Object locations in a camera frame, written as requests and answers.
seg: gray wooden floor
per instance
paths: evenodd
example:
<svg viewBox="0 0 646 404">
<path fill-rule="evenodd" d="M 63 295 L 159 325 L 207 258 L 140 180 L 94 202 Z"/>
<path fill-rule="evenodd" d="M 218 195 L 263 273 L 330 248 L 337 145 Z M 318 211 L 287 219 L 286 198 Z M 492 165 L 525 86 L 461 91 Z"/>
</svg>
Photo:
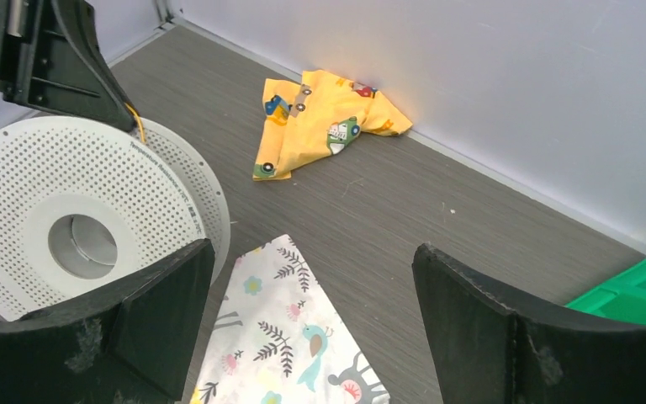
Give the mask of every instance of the gray wooden floor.
<svg viewBox="0 0 646 404">
<path fill-rule="evenodd" d="M 229 202 L 229 263 L 209 296 L 185 400 L 233 260 L 284 233 L 394 402 L 412 404 L 441 401 L 410 271 L 423 242 L 558 303 L 642 258 L 404 137 L 365 135 L 289 181 L 254 183 L 261 91 L 265 78 L 280 76 L 185 28 L 137 51 L 114 72 L 146 118 L 202 153 Z"/>
</svg>

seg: black robotic arm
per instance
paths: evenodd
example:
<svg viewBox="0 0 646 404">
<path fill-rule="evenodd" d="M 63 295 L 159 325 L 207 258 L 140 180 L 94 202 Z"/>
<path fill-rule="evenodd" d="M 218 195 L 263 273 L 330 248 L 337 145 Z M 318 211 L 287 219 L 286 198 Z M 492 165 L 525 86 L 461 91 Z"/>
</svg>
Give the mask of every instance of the black robotic arm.
<svg viewBox="0 0 646 404">
<path fill-rule="evenodd" d="M 0 0 L 0 93 L 32 109 L 135 128 L 84 0 Z"/>
</svg>

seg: white edge trim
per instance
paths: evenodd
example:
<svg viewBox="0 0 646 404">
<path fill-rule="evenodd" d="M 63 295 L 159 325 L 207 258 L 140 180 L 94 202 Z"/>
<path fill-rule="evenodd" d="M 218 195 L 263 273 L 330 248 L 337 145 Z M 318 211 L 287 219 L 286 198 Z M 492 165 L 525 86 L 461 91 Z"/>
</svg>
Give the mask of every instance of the white edge trim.
<svg viewBox="0 0 646 404">
<path fill-rule="evenodd" d="M 133 53 L 149 45 L 153 40 L 156 40 L 157 38 L 163 36 L 167 31 L 169 31 L 174 27 L 175 27 L 174 24 L 167 23 L 160 27 L 155 28 L 154 31 L 148 33 L 146 36 L 143 35 L 140 40 L 134 41 L 135 42 L 134 46 L 131 46 L 127 48 L 127 50 L 121 51 L 117 56 L 110 58 L 110 60 L 108 61 L 108 66 L 110 67 L 115 66 L 116 64 L 125 60 L 128 56 L 131 56 Z M 5 126 L 11 125 L 12 123 L 17 122 L 19 120 L 26 120 L 28 118 L 33 118 L 39 112 L 40 111 L 36 109 L 27 109 L 26 112 L 18 111 L 16 114 L 11 114 L 11 116 L 6 116 L 4 117 L 3 120 L 0 120 L 0 129 Z"/>
<path fill-rule="evenodd" d="M 176 17 L 172 22 L 175 25 L 179 25 L 179 26 L 182 26 L 182 27 L 184 27 L 186 29 L 189 29 L 189 30 L 193 31 L 196 34 L 202 35 L 204 38 L 206 38 L 208 40 L 212 40 L 216 44 L 222 45 L 222 46 L 224 46 L 225 48 L 227 48 L 229 50 L 232 50 L 232 51 L 234 51 L 234 52 L 236 52 L 236 53 L 238 53 L 238 54 L 240 54 L 240 55 L 242 55 L 244 57 L 247 57 L 247 58 L 253 60 L 254 62 L 259 63 L 259 64 L 263 65 L 264 67 L 267 67 L 267 68 L 273 70 L 274 72 L 276 72 L 276 73 L 278 73 L 278 74 L 280 74 L 280 75 L 282 75 L 282 76 L 284 76 L 284 77 L 286 77 L 286 78 L 288 78 L 290 80 L 294 80 L 296 82 L 300 82 L 300 80 L 301 80 L 300 73 L 297 73 L 297 72 L 294 72 L 292 70 L 289 70 L 288 68 L 286 68 L 284 66 L 281 66 L 278 63 L 276 63 L 274 61 L 271 61 L 271 60 L 267 59 L 264 56 L 260 56 L 260 55 L 254 53 L 254 52 L 252 52 L 250 50 L 244 49 L 244 48 L 242 48 L 242 47 L 240 47 L 240 46 L 238 46 L 238 45 L 236 45 L 236 44 L 234 44 L 234 43 L 232 43 L 232 42 L 230 42 L 228 40 L 225 40 L 225 39 L 219 37 L 218 35 L 215 35 L 215 34 L 209 32 L 209 31 L 207 31 L 206 29 L 203 29 L 203 28 L 199 27 L 196 24 L 190 23 L 186 19 Z M 618 231 L 616 229 L 613 229 L 612 227 L 610 227 L 610 226 L 608 226 L 608 225 L 606 225 L 604 223 L 601 223 L 601 222 L 597 221 L 596 219 L 593 219 L 592 217 L 590 217 L 590 216 L 588 216 L 586 214 L 583 214 L 583 213 L 579 212 L 578 210 L 575 210 L 575 209 L 569 207 L 566 204 L 563 204 L 563 203 L 559 202 L 556 199 L 550 198 L 547 195 L 542 194 L 542 193 L 536 191 L 535 189 L 532 189 L 532 188 L 524 185 L 523 183 L 519 183 L 515 179 L 510 178 L 510 177 L 508 177 L 508 176 L 506 176 L 506 175 L 504 175 L 502 173 L 499 173 L 498 171 L 496 171 L 496 170 L 494 170 L 494 169 L 492 169 L 490 167 L 487 167 L 484 164 L 482 164 L 480 162 L 477 162 L 476 160 L 474 160 L 474 159 L 472 159 L 470 157 L 467 157 L 467 156 L 465 156 L 465 155 L 463 155 L 463 154 L 461 154 L 461 153 L 459 153 L 457 151 L 454 151 L 454 150 L 450 149 L 449 147 L 446 147 L 443 144 L 430 139 L 429 137 L 423 135 L 422 133 L 417 132 L 414 129 L 410 130 L 407 135 L 411 139 L 420 142 L 422 145 L 431 148 L 435 152 L 439 152 L 439 153 L 443 154 L 444 156 L 449 157 L 449 158 L 453 159 L 454 161 L 459 162 L 459 163 L 463 164 L 464 166 L 469 167 L 469 168 L 471 168 L 474 171 L 477 171 L 479 173 L 482 173 L 485 176 L 495 180 L 496 182 L 501 183 L 502 185 L 505 185 L 505 186 L 515 190 L 519 194 L 523 194 L 523 195 L 527 196 L 528 198 L 531 198 L 531 199 L 539 202 L 540 204 L 546 205 L 549 208 L 558 211 L 558 213 L 560 213 L 562 215 L 566 215 L 569 218 L 573 219 L 574 221 L 578 221 L 582 225 L 588 226 L 589 228 L 591 228 L 591 229 L 593 229 L 595 231 L 598 231 L 601 234 L 603 234 L 603 235 L 605 235 L 607 237 L 610 237 L 613 240 L 616 240 L 616 241 L 618 241 L 618 242 L 620 242 L 622 244 L 625 244 L 626 246 L 628 246 L 628 247 L 630 247 L 630 248 L 632 248 L 632 249 L 646 255 L 646 244 L 644 242 L 641 242 L 641 241 L 639 241 L 639 240 L 637 240 L 635 238 L 632 238 L 631 236 L 629 236 L 627 234 L 624 234 L 624 233 L 622 233 L 622 232 L 620 232 L 620 231 Z"/>
</svg>

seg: perforated disc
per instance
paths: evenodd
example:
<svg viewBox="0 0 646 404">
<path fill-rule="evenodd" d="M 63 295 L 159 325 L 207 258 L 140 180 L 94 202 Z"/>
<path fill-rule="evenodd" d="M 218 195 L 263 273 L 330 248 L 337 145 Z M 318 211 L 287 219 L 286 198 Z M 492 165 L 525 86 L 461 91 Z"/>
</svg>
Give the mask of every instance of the perforated disc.
<svg viewBox="0 0 646 404">
<path fill-rule="evenodd" d="M 175 172 L 124 132 L 62 116 L 0 130 L 0 314 L 7 320 L 203 237 L 196 204 Z"/>
<path fill-rule="evenodd" d="M 219 180 L 204 158 L 177 133 L 151 120 L 143 119 L 142 124 L 145 126 L 147 146 L 177 174 L 197 205 L 204 232 L 216 253 L 212 272 L 214 282 L 229 253 L 231 229 L 229 208 Z M 137 130 L 131 135 L 140 139 Z"/>
</svg>

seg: white fabric with animal print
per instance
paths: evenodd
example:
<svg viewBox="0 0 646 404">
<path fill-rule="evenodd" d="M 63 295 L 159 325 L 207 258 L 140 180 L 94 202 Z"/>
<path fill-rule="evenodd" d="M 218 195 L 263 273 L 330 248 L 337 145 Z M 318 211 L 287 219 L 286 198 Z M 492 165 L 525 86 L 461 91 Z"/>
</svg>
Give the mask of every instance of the white fabric with animal print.
<svg viewBox="0 0 646 404">
<path fill-rule="evenodd" d="M 191 404 L 383 404 L 389 394 L 289 236 L 236 260 Z"/>
</svg>

